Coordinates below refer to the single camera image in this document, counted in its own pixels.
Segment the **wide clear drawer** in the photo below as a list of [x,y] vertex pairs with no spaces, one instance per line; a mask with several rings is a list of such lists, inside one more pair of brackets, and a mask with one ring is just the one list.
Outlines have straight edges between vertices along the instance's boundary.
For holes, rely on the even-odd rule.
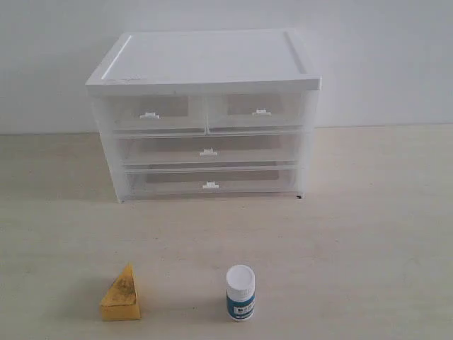
[[293,166],[240,166],[168,169],[127,173],[134,196],[215,193],[298,193],[302,189]]
[[130,138],[120,140],[120,154],[127,166],[291,162],[302,145],[298,134]]

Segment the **yellow triangular sponge block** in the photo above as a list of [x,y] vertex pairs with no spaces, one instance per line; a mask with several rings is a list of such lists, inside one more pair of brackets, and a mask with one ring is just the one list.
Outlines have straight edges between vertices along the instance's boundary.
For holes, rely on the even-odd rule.
[[134,269],[128,263],[115,279],[99,304],[104,322],[132,321],[142,318],[134,279]]

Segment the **white plastic drawer cabinet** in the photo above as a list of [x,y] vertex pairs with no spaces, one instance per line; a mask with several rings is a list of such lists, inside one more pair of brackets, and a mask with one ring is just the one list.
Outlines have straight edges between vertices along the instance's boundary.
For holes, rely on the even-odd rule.
[[[127,173],[143,170],[222,168],[240,166],[293,166],[298,193],[303,198],[312,151],[314,118],[321,90],[321,75],[313,68],[295,30],[218,30],[195,32],[133,32],[121,35],[86,81],[93,116],[117,199],[153,199],[181,196],[225,196],[273,193],[215,193],[197,195],[134,196]],[[226,94],[302,93],[303,126],[286,131],[211,133],[207,102]],[[204,133],[118,132],[113,126],[111,100],[123,96],[197,96],[205,114]],[[298,134],[303,139],[295,161],[188,163],[127,166],[120,140],[134,138],[216,137],[233,135]]]

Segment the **middle wide clear drawer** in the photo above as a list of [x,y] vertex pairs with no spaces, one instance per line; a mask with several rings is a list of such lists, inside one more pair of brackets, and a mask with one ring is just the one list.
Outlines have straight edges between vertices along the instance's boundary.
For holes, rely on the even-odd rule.
[[127,166],[291,162],[302,145],[298,134],[130,138],[120,140],[120,154]]

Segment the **white capped blue bottle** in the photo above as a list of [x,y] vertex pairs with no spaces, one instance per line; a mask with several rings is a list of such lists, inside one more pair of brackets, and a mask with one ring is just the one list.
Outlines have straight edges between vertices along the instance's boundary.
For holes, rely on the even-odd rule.
[[250,319],[256,303],[256,276],[252,268],[237,264],[226,272],[226,309],[235,322]]

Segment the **bottom wide clear drawer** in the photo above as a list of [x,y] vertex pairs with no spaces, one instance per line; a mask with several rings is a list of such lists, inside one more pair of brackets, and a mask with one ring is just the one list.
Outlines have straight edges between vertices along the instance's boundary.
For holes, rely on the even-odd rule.
[[302,189],[293,166],[240,166],[168,169],[127,173],[134,196],[215,193],[298,193]]

